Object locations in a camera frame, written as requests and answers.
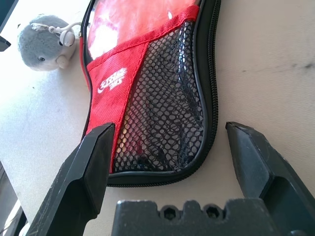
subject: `black zipper trim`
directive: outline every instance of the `black zipper trim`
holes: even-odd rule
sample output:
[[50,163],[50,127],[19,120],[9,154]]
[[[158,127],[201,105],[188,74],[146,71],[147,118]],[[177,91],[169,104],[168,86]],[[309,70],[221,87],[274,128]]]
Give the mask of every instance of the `black zipper trim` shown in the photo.
[[[86,50],[85,47],[85,41],[86,41],[86,25],[88,23],[89,20],[89,16],[90,16],[90,12],[91,9],[93,7],[95,0],[92,0],[90,2],[90,5],[88,7],[88,10],[85,14],[85,18],[83,20],[83,24],[82,24],[82,35],[83,35],[83,65],[84,65],[84,72],[86,73],[86,76],[89,80],[89,84],[90,84],[90,89],[92,91],[92,82],[91,79],[89,77],[88,72],[86,71],[86,61],[90,61],[91,57],[88,53],[88,51]],[[203,0],[200,6],[200,11],[199,11],[199,16],[197,19],[197,23],[195,26],[195,31],[194,31],[194,36],[193,36],[193,47],[195,51],[195,47],[196,47],[196,35],[198,34],[198,26],[200,24],[200,20],[209,16],[208,12],[205,12],[204,10],[204,5],[205,4],[211,4],[210,0]],[[208,74],[208,79],[210,80],[210,90],[211,90],[211,97],[209,98],[209,100],[211,100],[211,104],[209,105],[209,101],[208,102],[203,102],[203,107],[208,105],[209,107],[211,106],[211,110],[212,110],[212,121],[210,122],[211,124],[211,129],[208,130],[208,117],[206,115],[206,111],[207,111],[207,107],[204,110],[204,127],[205,127],[205,135],[207,136],[207,132],[209,132],[209,136],[207,139],[207,146],[201,145],[201,147],[199,148],[199,150],[202,152],[199,155],[197,154],[195,157],[195,160],[193,160],[188,167],[186,167],[185,169],[183,169],[182,171],[179,172],[122,172],[122,173],[113,173],[109,175],[108,178],[108,186],[109,187],[150,187],[150,186],[161,186],[161,185],[167,185],[167,184],[171,184],[171,183],[176,183],[179,182],[189,176],[191,176],[193,173],[195,173],[200,166],[203,164],[203,162],[205,161],[208,152],[210,151],[214,140],[215,140],[215,136],[217,133],[217,126],[218,126],[218,119],[219,119],[219,109],[218,109],[218,92],[217,92],[217,82],[216,82],[216,68],[215,68],[215,37],[216,37],[216,30],[217,30],[217,23],[218,23],[218,18],[219,18],[219,12],[220,12],[220,5],[221,5],[221,0],[216,0],[213,6],[213,11],[212,11],[212,17],[211,17],[211,21],[210,21],[210,26],[209,26],[209,31],[208,31],[208,50],[207,50],[207,55],[208,55],[208,69],[209,69],[209,74]],[[194,70],[195,70],[195,77],[196,77],[196,82],[197,82],[197,87],[198,87],[198,92],[200,94],[200,97],[202,97],[202,94],[204,94],[205,98],[208,97],[208,93],[207,91],[202,92],[202,88],[203,86],[201,85],[201,82],[199,81],[199,76],[198,76],[198,72],[200,72],[200,70],[198,70],[197,68],[197,63],[196,63],[196,54],[194,52],[193,54],[193,60],[194,60]],[[86,123],[86,127],[83,133],[83,136],[86,133],[86,129],[88,126],[88,122],[90,119],[90,113],[88,115],[88,119],[87,119],[87,123]]]

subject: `white table surface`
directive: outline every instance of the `white table surface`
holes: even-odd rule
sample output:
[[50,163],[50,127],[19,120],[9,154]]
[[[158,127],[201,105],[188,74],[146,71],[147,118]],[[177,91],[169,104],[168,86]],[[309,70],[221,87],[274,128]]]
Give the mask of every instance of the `white table surface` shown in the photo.
[[[35,72],[16,50],[16,27],[25,17],[49,9],[72,21],[87,7],[87,0],[59,1],[20,0],[1,33],[13,45],[0,53],[0,161],[29,221],[79,143],[89,106],[78,53],[67,70]],[[122,199],[182,208],[188,199],[223,207],[227,199],[242,197],[227,121],[265,134],[315,195],[315,1],[222,0],[216,61],[220,120],[204,165],[172,185],[107,188],[101,214],[88,223],[85,236],[110,235]]]

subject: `clear plastic window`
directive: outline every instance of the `clear plastic window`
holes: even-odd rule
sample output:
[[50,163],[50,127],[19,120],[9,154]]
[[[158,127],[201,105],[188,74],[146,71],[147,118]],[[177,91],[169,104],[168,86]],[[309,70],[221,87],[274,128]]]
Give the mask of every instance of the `clear plastic window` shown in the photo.
[[199,0],[96,0],[88,25],[91,57],[157,29],[194,4]]

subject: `black mesh pocket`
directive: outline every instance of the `black mesh pocket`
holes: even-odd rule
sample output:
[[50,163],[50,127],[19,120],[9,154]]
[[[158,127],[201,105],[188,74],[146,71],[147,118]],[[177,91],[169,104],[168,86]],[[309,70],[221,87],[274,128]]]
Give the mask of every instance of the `black mesh pocket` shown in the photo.
[[179,171],[196,156],[203,112],[192,63],[194,22],[149,44],[135,78],[114,156],[114,173]]

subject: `stuffed animal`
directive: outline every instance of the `stuffed animal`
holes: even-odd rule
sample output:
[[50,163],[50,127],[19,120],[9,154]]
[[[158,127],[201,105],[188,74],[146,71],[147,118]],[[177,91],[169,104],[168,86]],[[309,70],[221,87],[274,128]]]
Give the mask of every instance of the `stuffed animal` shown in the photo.
[[33,70],[49,71],[67,68],[75,51],[75,23],[54,15],[38,15],[18,35],[18,49],[22,60]]

